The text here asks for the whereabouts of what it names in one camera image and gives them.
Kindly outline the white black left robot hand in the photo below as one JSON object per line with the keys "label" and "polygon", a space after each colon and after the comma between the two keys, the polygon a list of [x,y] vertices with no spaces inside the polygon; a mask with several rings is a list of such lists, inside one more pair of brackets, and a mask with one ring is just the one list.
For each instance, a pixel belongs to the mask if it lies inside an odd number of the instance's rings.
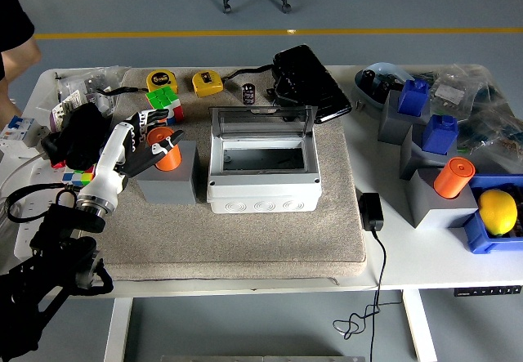
{"label": "white black left robot hand", "polygon": [[167,109],[142,110],[114,127],[101,151],[94,178],[78,194],[76,208],[98,212],[101,217],[116,209],[118,194],[125,189],[127,179],[162,160],[185,135],[177,130],[158,143],[137,149],[149,130],[166,126],[163,120],[167,116]]}

